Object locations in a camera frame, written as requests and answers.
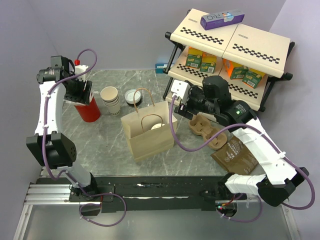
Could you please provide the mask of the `white plastic cup lid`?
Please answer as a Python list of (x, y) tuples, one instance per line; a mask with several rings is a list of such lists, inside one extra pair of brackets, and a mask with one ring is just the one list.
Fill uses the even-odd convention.
[(163, 127), (164, 125), (165, 125), (164, 123), (157, 123), (157, 124), (155, 124), (155, 125), (152, 126), (151, 130), (161, 128), (161, 127)]

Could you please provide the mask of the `kraft paper bag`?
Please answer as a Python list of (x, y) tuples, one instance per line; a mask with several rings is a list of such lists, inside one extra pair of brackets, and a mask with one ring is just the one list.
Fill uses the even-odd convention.
[[(121, 118), (128, 148), (135, 162), (141, 162), (174, 146), (175, 140), (169, 122), (170, 110), (167, 101), (138, 108), (135, 99), (134, 112)], [(164, 126), (151, 130), (155, 124)]]

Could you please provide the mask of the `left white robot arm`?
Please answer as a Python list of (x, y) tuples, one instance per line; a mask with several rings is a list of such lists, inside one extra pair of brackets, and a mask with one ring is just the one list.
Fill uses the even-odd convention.
[(85, 75), (87, 65), (74, 64), (62, 55), (51, 56), (50, 66), (37, 74), (40, 90), (40, 110), (33, 136), (26, 138), (26, 146), (37, 162), (57, 181), (65, 176), (71, 191), (87, 201), (99, 195), (97, 181), (92, 173), (76, 162), (75, 144), (63, 134), (62, 111), (64, 102), (87, 107), (93, 100), (92, 81)]

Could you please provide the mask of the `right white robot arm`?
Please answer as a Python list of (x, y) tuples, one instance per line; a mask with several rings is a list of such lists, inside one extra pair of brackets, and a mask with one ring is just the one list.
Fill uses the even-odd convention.
[(270, 206), (277, 207), (284, 204), (303, 181), (307, 181), (311, 190), (310, 202), (295, 209), (306, 210), (313, 205), (316, 195), (308, 170), (297, 167), (286, 157), (246, 102), (232, 99), (225, 79), (219, 75), (209, 76), (202, 80), (202, 86), (175, 79), (170, 91), (173, 101), (180, 99), (179, 115), (213, 115), (214, 120), (224, 127), (206, 140), (201, 148), (228, 130), (241, 140), (264, 170), (262, 175), (225, 175), (218, 187), (223, 199), (230, 199), (235, 194), (256, 195)]

